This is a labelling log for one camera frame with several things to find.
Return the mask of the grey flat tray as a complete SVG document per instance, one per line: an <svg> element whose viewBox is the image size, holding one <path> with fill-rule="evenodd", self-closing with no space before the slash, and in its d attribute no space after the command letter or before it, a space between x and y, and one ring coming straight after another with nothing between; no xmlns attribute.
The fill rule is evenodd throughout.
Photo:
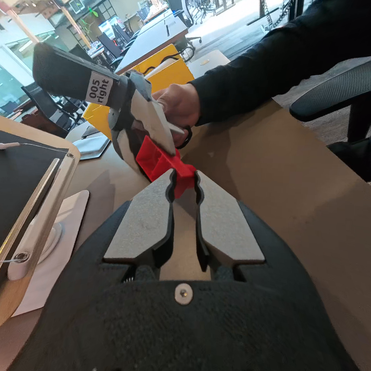
<svg viewBox="0 0 371 371"><path fill-rule="evenodd" d="M111 140L104 134L86 137L73 142L80 152L80 161L95 160L102 156L111 144Z"/></svg>

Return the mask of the black wooden book stand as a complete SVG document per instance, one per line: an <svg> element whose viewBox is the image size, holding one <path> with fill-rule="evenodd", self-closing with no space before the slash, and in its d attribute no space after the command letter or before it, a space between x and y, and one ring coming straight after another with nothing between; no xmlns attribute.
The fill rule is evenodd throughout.
<svg viewBox="0 0 371 371"><path fill-rule="evenodd" d="M1 118L1 143L31 143L0 155L1 260L28 252L24 263L1 264L0 323L42 308L72 256L89 200L82 190L65 197L80 160L65 139Z"/></svg>

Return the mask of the person's right hand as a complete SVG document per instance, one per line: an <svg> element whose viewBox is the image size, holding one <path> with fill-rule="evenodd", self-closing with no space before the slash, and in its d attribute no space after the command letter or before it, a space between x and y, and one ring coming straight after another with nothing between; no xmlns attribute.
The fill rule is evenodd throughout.
<svg viewBox="0 0 371 371"><path fill-rule="evenodd" d="M183 130L183 134L173 133L174 145L182 146L189 134L187 127L194 127L200 118L197 90L190 83L171 84L152 93L152 97L162 106L167 121Z"/></svg>

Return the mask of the yellow plastic bin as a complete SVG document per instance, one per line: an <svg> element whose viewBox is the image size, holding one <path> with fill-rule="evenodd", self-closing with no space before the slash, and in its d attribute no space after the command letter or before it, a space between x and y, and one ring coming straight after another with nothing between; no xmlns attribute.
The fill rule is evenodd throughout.
<svg viewBox="0 0 371 371"><path fill-rule="evenodd" d="M171 84L183 85L192 81L194 77L174 44L166 46L129 70L136 70L145 77L152 69L171 58L177 59L177 61L149 78L148 81L152 84L152 92L165 89ZM108 113L109 108L107 106L89 103L82 117L111 140Z"/></svg>

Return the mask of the red toy building block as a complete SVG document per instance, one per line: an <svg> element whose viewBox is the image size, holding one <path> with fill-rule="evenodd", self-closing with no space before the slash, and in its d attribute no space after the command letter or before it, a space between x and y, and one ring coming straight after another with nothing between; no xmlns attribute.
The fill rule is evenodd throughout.
<svg viewBox="0 0 371 371"><path fill-rule="evenodd" d="M187 189L194 188L196 168L183 163L178 150L175 150L175 155L171 156L158 147L148 135L144 137L135 159L151 182L168 170L174 169L177 175L175 198L180 198Z"/></svg>

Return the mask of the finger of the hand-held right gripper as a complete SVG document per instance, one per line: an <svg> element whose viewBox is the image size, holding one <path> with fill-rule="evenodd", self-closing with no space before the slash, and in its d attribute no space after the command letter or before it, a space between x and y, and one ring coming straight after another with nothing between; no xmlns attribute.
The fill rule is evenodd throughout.
<svg viewBox="0 0 371 371"><path fill-rule="evenodd" d="M119 157L136 173L151 182L136 160L146 134L148 132L144 128L111 130L112 143Z"/></svg>
<svg viewBox="0 0 371 371"><path fill-rule="evenodd" d="M159 103L146 100L140 92L134 92L131 100L131 114L140 121L149 137L158 147L175 156L173 133L181 134L181 128L169 123Z"/></svg>

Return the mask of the row of black office chairs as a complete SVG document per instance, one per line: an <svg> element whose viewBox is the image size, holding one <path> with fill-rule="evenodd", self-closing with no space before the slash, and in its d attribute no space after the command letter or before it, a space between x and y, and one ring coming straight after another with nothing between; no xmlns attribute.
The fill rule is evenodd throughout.
<svg viewBox="0 0 371 371"><path fill-rule="evenodd" d="M138 35L131 31L128 22L123 22L117 16L102 22L101 17L90 14L78 23L90 45L88 48L81 36L72 30L74 36L80 39L79 43L84 50L82 57L87 54L87 59L112 71L118 67Z"/></svg>

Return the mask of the long white table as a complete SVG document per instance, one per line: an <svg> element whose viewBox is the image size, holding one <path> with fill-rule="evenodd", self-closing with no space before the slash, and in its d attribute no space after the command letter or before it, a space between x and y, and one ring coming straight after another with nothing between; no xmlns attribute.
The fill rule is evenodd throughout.
<svg viewBox="0 0 371 371"><path fill-rule="evenodd" d="M179 17L173 14L157 17L141 29L115 73L122 74L186 34L188 28Z"/></svg>

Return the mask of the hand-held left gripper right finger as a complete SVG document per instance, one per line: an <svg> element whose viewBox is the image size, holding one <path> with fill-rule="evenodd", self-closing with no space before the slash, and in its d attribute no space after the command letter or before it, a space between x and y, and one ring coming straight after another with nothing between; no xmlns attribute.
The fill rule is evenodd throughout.
<svg viewBox="0 0 371 371"><path fill-rule="evenodd" d="M265 257L235 197L195 172L196 250L201 270L262 264Z"/></svg>

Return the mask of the black mesh office chair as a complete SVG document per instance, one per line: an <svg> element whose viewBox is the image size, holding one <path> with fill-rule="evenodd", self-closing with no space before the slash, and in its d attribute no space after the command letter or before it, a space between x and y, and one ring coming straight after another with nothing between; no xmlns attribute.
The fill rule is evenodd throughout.
<svg viewBox="0 0 371 371"><path fill-rule="evenodd" d="M350 106L347 139L366 138L371 125L371 62L364 62L312 88L289 108L299 121L309 122Z"/></svg>

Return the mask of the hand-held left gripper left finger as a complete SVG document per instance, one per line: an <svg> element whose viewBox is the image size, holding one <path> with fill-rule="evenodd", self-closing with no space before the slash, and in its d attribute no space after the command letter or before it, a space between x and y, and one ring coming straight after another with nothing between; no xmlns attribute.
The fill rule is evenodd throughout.
<svg viewBox="0 0 371 371"><path fill-rule="evenodd" d="M176 171L170 169L134 196L105 252L105 262L160 269L170 259L175 184Z"/></svg>

